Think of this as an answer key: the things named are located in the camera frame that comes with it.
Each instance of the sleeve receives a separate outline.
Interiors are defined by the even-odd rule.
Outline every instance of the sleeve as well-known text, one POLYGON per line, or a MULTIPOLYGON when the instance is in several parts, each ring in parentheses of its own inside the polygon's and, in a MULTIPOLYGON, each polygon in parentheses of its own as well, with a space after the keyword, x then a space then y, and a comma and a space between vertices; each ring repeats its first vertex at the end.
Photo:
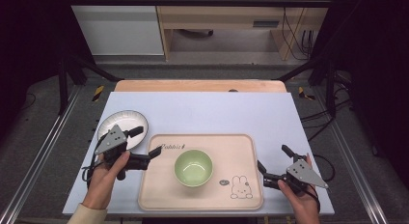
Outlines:
POLYGON ((105 220, 107 210, 93 210, 78 204, 68 224, 101 224, 105 220))

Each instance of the floor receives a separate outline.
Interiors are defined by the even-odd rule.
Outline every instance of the floor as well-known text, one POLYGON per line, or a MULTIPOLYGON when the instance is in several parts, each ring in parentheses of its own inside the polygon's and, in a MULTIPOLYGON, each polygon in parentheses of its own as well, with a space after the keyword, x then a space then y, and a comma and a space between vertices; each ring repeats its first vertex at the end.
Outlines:
MULTIPOLYGON (((302 55, 295 50, 294 54, 302 55)), ((124 78, 266 80, 280 77, 304 62, 292 56, 281 61, 268 31, 232 30, 215 30, 212 37, 176 32, 167 62, 160 57, 136 57, 131 62, 121 58, 99 60, 101 68, 124 78)), ((6 222, 7 218, 15 223, 66 222, 61 211, 78 173, 77 165, 83 160, 109 92, 115 87, 115 83, 89 70, 85 72, 89 76, 85 86, 69 86, 70 100, 75 103, 68 108, 67 120, 58 116, 56 77, 30 88, 10 136, 1 143, 1 223, 13 223, 6 222), (92 101, 100 85, 104 86, 103 93, 98 101, 92 101)), ((313 138, 330 117, 323 113, 306 118, 325 110, 325 82, 310 87, 309 73, 292 78, 286 87, 293 95, 306 135, 313 138), (303 97, 299 95, 300 87, 304 89, 303 97)), ((342 85, 336 85, 336 91, 336 103, 349 99, 342 85)), ((388 159, 372 154, 353 104, 338 106, 337 118, 310 145, 314 154, 324 156, 336 168, 336 175, 329 182, 336 213, 323 216, 322 223, 409 223, 409 192, 388 159)), ((328 162, 318 156, 315 159, 322 177, 331 177, 328 162)), ((119 222, 117 217, 108 220, 119 222)), ((258 222, 263 223, 264 219, 259 218, 258 222)), ((269 223, 287 223, 287 217, 270 217, 269 223)))

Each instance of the white cabinet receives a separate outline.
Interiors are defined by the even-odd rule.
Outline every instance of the white cabinet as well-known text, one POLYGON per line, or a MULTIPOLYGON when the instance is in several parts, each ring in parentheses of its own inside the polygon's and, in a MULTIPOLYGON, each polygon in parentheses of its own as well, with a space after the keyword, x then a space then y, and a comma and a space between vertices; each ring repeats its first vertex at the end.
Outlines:
POLYGON ((154 6, 72 6, 93 55, 163 55, 154 6))

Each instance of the table surface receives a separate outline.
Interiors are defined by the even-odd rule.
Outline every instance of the table surface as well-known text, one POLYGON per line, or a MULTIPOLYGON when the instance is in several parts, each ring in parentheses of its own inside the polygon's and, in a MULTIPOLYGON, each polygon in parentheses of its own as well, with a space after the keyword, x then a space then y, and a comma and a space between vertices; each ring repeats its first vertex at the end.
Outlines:
MULTIPOLYGON (((282 82, 257 80, 186 80, 186 83, 183 82, 183 80, 177 80, 173 84, 172 80, 122 81, 118 84, 116 92, 111 93, 102 113, 101 122, 122 110, 136 110, 144 114, 150 124, 150 130, 144 141, 132 150, 136 154, 146 154, 149 140, 156 134, 244 133, 254 139, 258 160, 269 173, 281 175, 287 166, 292 164, 292 159, 281 150, 283 144, 291 147, 295 153, 312 155, 292 96, 285 93, 286 88, 282 82), (126 84, 144 85, 145 91, 119 92, 126 91, 124 89, 126 84), (163 92, 165 84, 171 86, 166 90, 173 92, 163 92), (209 85, 212 84, 221 87, 215 90, 219 92, 210 89, 209 85), (246 85, 251 85, 249 88, 252 93, 245 92, 246 85), (265 90, 268 85, 276 87, 276 90, 271 88, 265 90), (189 91, 189 87, 202 87, 203 89, 182 92, 189 91), (146 92, 146 90, 155 91, 154 88, 160 89, 156 92, 146 92), (226 93, 230 89, 235 89, 240 93, 226 93)), ((96 142, 96 136, 94 136, 81 167, 90 164, 96 142)), ((314 159, 313 168, 319 174, 314 159)), ((257 210, 143 210, 138 205, 143 173, 143 171, 128 171, 124 181, 115 183, 112 200, 108 207, 109 214, 169 217, 265 216, 292 213, 292 208, 281 191, 265 187, 262 188, 263 204, 257 210)), ((79 170, 63 210, 64 214, 73 214, 87 192, 81 174, 82 170, 79 170)), ((327 191, 318 188, 317 193, 321 202, 321 214, 333 214, 334 209, 327 191)))

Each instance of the white plate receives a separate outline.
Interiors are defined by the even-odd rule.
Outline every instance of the white plate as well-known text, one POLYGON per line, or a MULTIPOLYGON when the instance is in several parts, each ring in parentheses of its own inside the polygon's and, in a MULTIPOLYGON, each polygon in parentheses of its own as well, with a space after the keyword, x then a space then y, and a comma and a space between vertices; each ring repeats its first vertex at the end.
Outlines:
POLYGON ((99 126, 97 138, 106 134, 114 125, 118 125, 122 131, 131 130, 137 126, 143 126, 144 132, 132 138, 127 139, 127 150, 135 148, 148 133, 148 121, 141 113, 132 110, 124 110, 117 112, 102 122, 99 126))

